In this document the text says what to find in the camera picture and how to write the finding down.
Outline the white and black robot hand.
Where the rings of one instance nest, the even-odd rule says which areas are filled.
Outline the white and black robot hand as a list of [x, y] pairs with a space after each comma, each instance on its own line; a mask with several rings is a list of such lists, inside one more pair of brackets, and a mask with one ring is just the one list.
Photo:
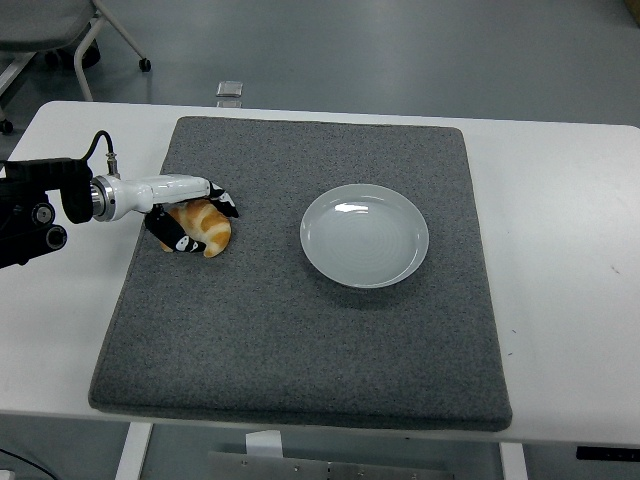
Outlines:
[[92, 181], [93, 217], [115, 221], [135, 211], [166, 252], [197, 253], [212, 258], [231, 239], [236, 206], [223, 188], [189, 175], [159, 175], [121, 180], [113, 175]]

